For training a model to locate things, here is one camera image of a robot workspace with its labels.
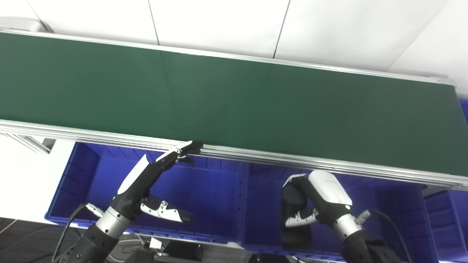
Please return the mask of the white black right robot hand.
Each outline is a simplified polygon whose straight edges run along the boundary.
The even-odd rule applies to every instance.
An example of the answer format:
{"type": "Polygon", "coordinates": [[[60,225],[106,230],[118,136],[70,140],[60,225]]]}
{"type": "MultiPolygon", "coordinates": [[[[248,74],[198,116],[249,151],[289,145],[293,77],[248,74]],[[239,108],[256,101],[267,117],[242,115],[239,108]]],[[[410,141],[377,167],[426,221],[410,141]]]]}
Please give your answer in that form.
{"type": "Polygon", "coordinates": [[[282,187],[286,228],[315,222],[347,237],[361,230],[352,214],[353,202],[337,178],[326,171],[291,175],[282,187]]]}

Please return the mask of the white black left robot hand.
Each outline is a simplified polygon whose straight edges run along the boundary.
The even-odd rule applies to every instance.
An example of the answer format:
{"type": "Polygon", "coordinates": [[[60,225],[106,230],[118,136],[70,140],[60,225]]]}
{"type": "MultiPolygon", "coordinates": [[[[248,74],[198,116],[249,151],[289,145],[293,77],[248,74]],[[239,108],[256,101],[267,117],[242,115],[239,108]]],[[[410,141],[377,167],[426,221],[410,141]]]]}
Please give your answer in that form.
{"type": "Polygon", "coordinates": [[[168,203],[161,198],[151,196],[150,189],[161,174],[176,163],[194,163],[190,155],[201,153],[204,144],[201,141],[186,141],[172,147],[150,163],[143,156],[121,184],[117,196],[110,204],[117,218],[134,221],[141,213],[182,223],[192,223],[195,215],[168,203]]]}

